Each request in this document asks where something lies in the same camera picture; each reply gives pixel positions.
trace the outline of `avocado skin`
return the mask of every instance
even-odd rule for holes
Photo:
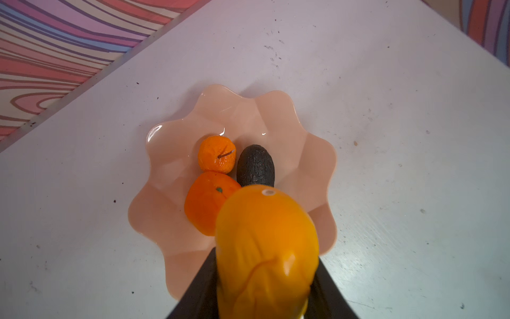
[[[274,187],[274,164],[271,155],[260,145],[243,150],[237,162],[237,182],[241,186],[260,184]]]

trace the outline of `orange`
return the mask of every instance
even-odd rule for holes
[[[184,202],[184,213],[189,221],[204,235],[214,236],[216,217],[239,185],[230,176],[207,171],[191,185]]]
[[[198,165],[203,171],[228,174],[236,164],[236,147],[224,136],[206,138],[198,150]]]
[[[221,319],[298,319],[319,265],[319,240],[308,214],[285,193],[245,186],[216,219]]]

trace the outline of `small orange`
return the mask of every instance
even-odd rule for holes
[[[236,164],[236,146],[224,136],[206,138],[198,150],[198,165],[203,171],[228,174]]]
[[[189,221],[204,235],[214,236],[216,217],[239,185],[230,176],[207,171],[191,185],[184,202],[184,212]]]

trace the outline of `white table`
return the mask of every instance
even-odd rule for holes
[[[508,318],[510,70],[417,0],[212,0],[0,153],[0,317],[170,312],[127,209],[213,83],[335,146],[323,261],[362,319]]]

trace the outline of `wavy-edged plate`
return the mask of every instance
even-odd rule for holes
[[[337,238],[327,202],[337,162],[333,146],[301,126],[286,93],[273,91],[247,99],[224,86],[211,85],[188,116],[149,131],[149,179],[129,207],[131,226],[163,252],[167,288],[178,300],[215,246],[214,237],[202,235],[188,221],[184,200],[202,173],[197,161],[200,143],[218,134],[234,142],[238,156],[251,144],[267,149],[274,162],[275,187],[308,212],[317,229],[321,254],[329,251]]]

